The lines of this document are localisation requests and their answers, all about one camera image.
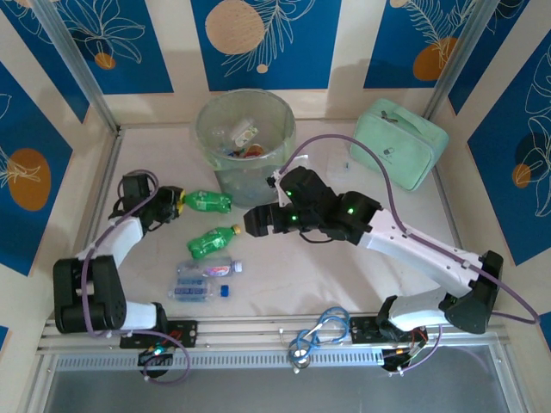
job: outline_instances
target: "cable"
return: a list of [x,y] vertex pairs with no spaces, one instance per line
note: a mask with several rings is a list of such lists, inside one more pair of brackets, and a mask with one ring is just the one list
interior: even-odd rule
[[[319,331],[322,329],[324,324],[329,323],[330,321],[335,321],[340,323],[344,327],[344,332],[341,336],[333,338],[331,340],[321,342],[318,337]],[[301,363],[305,360],[314,349],[319,349],[322,345],[327,343],[340,343],[342,342],[349,333],[349,324],[350,324],[350,314],[343,307],[331,307],[324,311],[324,313],[319,316],[318,323],[311,330],[302,330],[299,331],[297,337],[289,343],[288,348],[288,357],[291,362],[295,365]]]
[[[411,237],[413,240],[417,241],[418,243],[421,243],[422,245],[424,245],[426,247],[429,247],[429,248],[433,249],[434,251],[437,251],[440,254],[443,254],[444,256],[446,256],[448,258],[451,258],[455,262],[459,262],[460,264],[464,263],[464,260],[462,258],[460,258],[459,256],[457,256],[456,254],[445,250],[444,248],[432,243],[431,241],[428,241],[428,240],[420,237],[419,235],[416,235],[416,234],[412,233],[411,231],[408,231],[408,229],[406,228],[406,226],[404,225],[404,223],[402,222],[402,220],[400,219],[400,217],[398,215],[398,211],[396,209],[396,204],[394,202],[394,195],[393,195],[392,185],[391,185],[391,182],[390,182],[390,176],[388,176],[387,169],[382,164],[379,157],[377,157],[377,155],[375,155],[375,153],[373,151],[371,151],[362,142],[359,142],[359,141],[351,138],[350,136],[341,135],[341,134],[338,134],[338,133],[327,133],[327,134],[324,134],[324,135],[314,136],[313,138],[310,138],[310,139],[306,140],[301,145],[299,145],[298,148],[296,148],[296,151],[293,152],[293,154],[289,157],[289,160],[282,166],[282,168],[279,170],[279,173],[282,174],[287,169],[287,167],[291,164],[293,159],[299,154],[300,151],[302,151],[304,149],[305,146],[310,145],[312,142],[315,142],[315,141],[321,140],[321,139],[346,140],[348,142],[351,142],[354,145],[358,145],[364,151],[366,151],[373,158],[373,160],[377,163],[377,165],[381,169],[381,173],[382,173],[383,177],[385,178],[385,184],[387,185],[388,202],[390,204],[390,212],[392,213],[394,221],[396,222],[396,225],[400,228],[400,230],[406,236]],[[482,268],[478,268],[478,267],[474,266],[473,264],[469,264],[468,268],[473,270],[475,273],[482,275],[487,280],[493,282],[499,288],[503,288],[512,298],[514,298],[517,301],[518,304],[520,304],[522,307],[524,307],[524,309],[526,309],[527,312],[529,312],[530,316],[532,316],[532,319],[523,318],[523,317],[519,317],[519,316],[514,316],[512,314],[506,314],[506,313],[498,312],[498,311],[493,311],[492,312],[493,316],[509,318],[510,320],[515,320],[515,321],[518,321],[520,323],[525,323],[525,324],[539,324],[540,323],[540,316],[537,314],[536,310],[534,310],[534,308],[532,308],[532,306],[530,304],[528,304],[528,302],[525,299],[523,299],[515,290],[513,290],[512,288],[507,286],[500,279],[495,278],[492,275],[488,274]]]
[[333,238],[326,239],[325,241],[314,241],[310,238],[307,238],[306,235],[304,235],[303,232],[299,232],[299,236],[304,239],[307,243],[330,243],[331,241],[334,241]]
[[[150,195],[147,198],[145,198],[143,201],[141,201],[138,205],[136,205],[134,208],[132,208],[129,212],[125,213],[122,217],[117,219],[115,221],[115,224],[111,225],[96,240],[96,242],[93,243],[90,246],[90,249],[89,249],[88,253],[86,254],[86,257],[84,258],[83,272],[82,272],[82,275],[81,275],[81,282],[80,282],[80,288],[81,288],[81,291],[82,291],[84,324],[86,325],[86,331],[88,331],[88,334],[90,336],[94,337],[94,338],[105,337],[109,333],[107,331],[103,331],[101,333],[96,333],[94,331],[94,327],[92,326],[92,320],[91,320],[91,317],[90,317],[90,302],[88,301],[88,267],[90,265],[90,260],[91,260],[92,256],[94,255],[94,253],[96,252],[97,248],[103,243],[103,241],[105,241],[105,239],[111,234],[111,232],[113,232],[115,230],[115,228],[117,226],[119,226],[122,222],[124,222],[126,219],[132,217],[132,215],[136,211],[138,211],[141,207],[143,207],[150,200],[152,200],[155,197],[155,195],[157,194],[158,187],[159,187],[158,178],[155,176],[155,174],[153,174],[149,170],[133,170],[132,172],[130,172],[130,174],[147,174],[148,178],[151,178],[151,180],[152,180],[152,184],[153,184],[152,192],[150,193]],[[171,380],[171,381],[158,381],[158,380],[152,379],[149,376],[147,376],[147,363],[146,363],[145,366],[144,366],[143,374],[144,374],[144,376],[146,377],[146,379],[148,381],[150,381],[150,382],[152,382],[153,384],[156,384],[156,385],[177,385],[179,383],[182,383],[188,377],[189,368],[191,366],[191,359],[189,358],[188,350],[178,340],[174,339],[171,336],[166,335],[165,333],[160,333],[160,332],[152,331],[152,330],[134,330],[134,331],[119,330],[119,331],[113,331],[113,332],[117,333],[117,334],[121,334],[121,335],[143,334],[143,335],[148,335],[148,336],[160,337],[160,338],[163,338],[165,340],[168,340],[168,341],[172,342],[173,344],[175,344],[176,347],[180,348],[183,351],[183,354],[186,358],[186,369],[185,369],[185,372],[182,374],[182,376],[180,376],[178,379],[174,379],[174,380]]]
[[438,346],[440,345],[440,341],[442,340],[442,333],[443,333],[442,325],[439,324],[438,325],[438,338],[436,339],[436,342],[434,343],[434,347],[430,350],[430,352],[427,354],[427,356],[425,358],[421,359],[421,361],[418,361],[417,363],[415,363],[413,366],[409,366],[409,367],[405,367],[405,368],[399,368],[399,370],[397,372],[390,372],[389,374],[393,375],[393,376],[395,374],[402,375],[405,372],[409,372],[413,368],[415,368],[417,366],[421,366],[423,363],[425,363],[438,349]]

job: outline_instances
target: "mint green bag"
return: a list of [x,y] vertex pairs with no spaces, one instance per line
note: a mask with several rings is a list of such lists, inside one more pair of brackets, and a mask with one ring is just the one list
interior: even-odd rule
[[[360,117],[354,139],[375,152],[390,179],[408,191],[417,189],[449,142],[441,127],[387,99],[379,99]],[[350,155],[362,165],[381,171],[358,145],[351,146]]]

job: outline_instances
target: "bottle cap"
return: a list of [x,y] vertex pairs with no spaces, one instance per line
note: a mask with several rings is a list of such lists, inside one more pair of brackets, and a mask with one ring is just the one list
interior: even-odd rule
[[242,261],[234,261],[233,262],[233,271],[236,273],[240,273],[243,271],[243,262]]

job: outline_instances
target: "black bracket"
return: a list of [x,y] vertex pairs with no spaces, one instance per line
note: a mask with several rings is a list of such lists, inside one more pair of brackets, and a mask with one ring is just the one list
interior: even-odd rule
[[[195,347],[197,340],[197,322],[195,320],[170,320],[166,324],[166,334],[177,338],[185,348]],[[121,337],[121,348],[148,349],[154,347],[159,342],[164,342],[162,338],[134,334],[131,337]],[[164,347],[174,347],[172,342],[167,342]]]
[[[350,319],[350,336],[352,344],[385,344],[388,337],[381,334],[377,317],[352,317]],[[397,342],[412,342],[412,333],[405,332]]]

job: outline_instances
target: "beige circle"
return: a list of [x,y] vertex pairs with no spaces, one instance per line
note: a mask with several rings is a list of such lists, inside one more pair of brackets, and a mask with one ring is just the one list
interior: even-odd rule
[[410,0],[390,0],[390,5],[397,9],[398,7],[404,7],[409,1]]
[[243,0],[224,0],[205,20],[207,37],[224,54],[241,54],[255,49],[264,38],[262,17]]
[[268,66],[262,63],[261,65],[257,66],[257,72],[260,74],[264,74],[268,71]]
[[[28,0],[14,0],[14,1],[26,9],[29,9],[31,7],[31,5],[28,3]],[[50,3],[55,3],[58,1],[59,0],[50,0]]]

